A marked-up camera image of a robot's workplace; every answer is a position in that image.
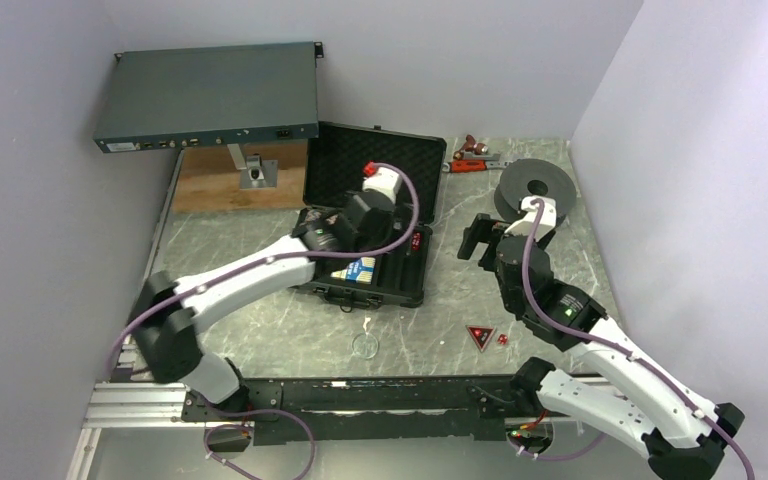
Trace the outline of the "black poker set case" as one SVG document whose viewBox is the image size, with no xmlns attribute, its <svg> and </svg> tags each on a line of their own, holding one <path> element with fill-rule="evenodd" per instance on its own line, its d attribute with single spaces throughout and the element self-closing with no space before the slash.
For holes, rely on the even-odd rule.
<svg viewBox="0 0 768 480">
<path fill-rule="evenodd" d="M 319 260 L 301 291 L 343 309 L 419 307 L 446 152 L 439 137 L 320 123 L 296 230 L 364 256 Z"/>
</svg>

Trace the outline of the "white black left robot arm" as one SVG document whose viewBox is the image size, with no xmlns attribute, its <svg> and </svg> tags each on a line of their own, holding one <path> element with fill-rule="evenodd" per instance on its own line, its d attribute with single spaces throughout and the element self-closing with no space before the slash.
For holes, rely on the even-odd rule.
<svg viewBox="0 0 768 480">
<path fill-rule="evenodd" d="M 203 349 L 199 336 L 231 313 L 277 291 L 306 284 L 374 256 L 388 245 L 398 190 L 365 187 L 326 217 L 300 224 L 270 246 L 212 271 L 173 279 L 161 271 L 144 281 L 127 335 L 159 384 L 183 383 L 224 420 L 247 406 L 241 374 Z"/>
</svg>

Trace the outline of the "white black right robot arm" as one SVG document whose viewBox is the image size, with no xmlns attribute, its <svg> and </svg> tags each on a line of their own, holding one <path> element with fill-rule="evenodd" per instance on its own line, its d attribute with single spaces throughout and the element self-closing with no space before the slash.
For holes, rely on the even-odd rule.
<svg viewBox="0 0 768 480">
<path fill-rule="evenodd" d="M 610 394 L 554 364 L 531 357 L 509 383 L 511 404 L 524 415 L 548 410 L 594 427 L 638 453 L 660 479 L 711 479 L 735 443 L 745 415 L 683 385 L 642 352 L 617 321 L 582 289 L 555 278 L 543 245 L 554 225 L 542 216 L 514 223 L 478 214 L 463 233 L 459 258 L 487 248 L 480 266 L 494 273 L 506 311 L 561 352 L 592 367 Z"/>
</svg>

